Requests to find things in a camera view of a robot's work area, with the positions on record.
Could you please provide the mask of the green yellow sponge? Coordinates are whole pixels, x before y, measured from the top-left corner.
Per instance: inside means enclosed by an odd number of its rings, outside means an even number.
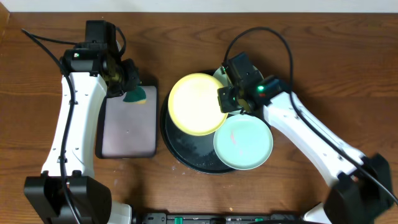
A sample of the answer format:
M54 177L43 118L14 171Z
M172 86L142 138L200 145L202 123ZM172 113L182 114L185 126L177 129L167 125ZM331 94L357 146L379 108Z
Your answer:
M137 86L133 91L126 92L123 102L145 104L146 98L145 90L141 86Z

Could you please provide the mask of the yellow plate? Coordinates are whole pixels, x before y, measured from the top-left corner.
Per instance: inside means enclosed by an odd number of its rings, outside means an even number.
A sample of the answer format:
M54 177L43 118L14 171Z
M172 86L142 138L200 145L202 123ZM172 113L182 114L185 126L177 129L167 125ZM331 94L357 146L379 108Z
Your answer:
M215 132L227 119L220 109L217 90L223 84L205 73L181 78L171 89L167 108L174 125L192 136Z

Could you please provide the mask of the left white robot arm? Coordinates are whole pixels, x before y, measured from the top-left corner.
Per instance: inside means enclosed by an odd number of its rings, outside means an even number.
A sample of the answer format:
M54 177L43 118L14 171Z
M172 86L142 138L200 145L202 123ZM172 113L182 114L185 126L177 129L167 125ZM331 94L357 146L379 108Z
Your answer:
M44 223L135 223L133 207L115 202L95 180L93 156L101 107L109 98L124 105L147 100L131 59L115 40L91 40L67 50L61 67L62 104L40 176L27 177L24 195Z

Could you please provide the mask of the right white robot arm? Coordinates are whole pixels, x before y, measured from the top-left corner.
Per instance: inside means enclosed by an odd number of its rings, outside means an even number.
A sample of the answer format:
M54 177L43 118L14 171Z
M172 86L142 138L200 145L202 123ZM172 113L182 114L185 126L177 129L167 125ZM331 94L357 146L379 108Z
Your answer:
M304 107L288 84L274 76L221 82L223 112L262 111L260 117L294 143L330 187L326 201L303 215L304 223L373 223L397 203L385 158L368 158L340 139Z

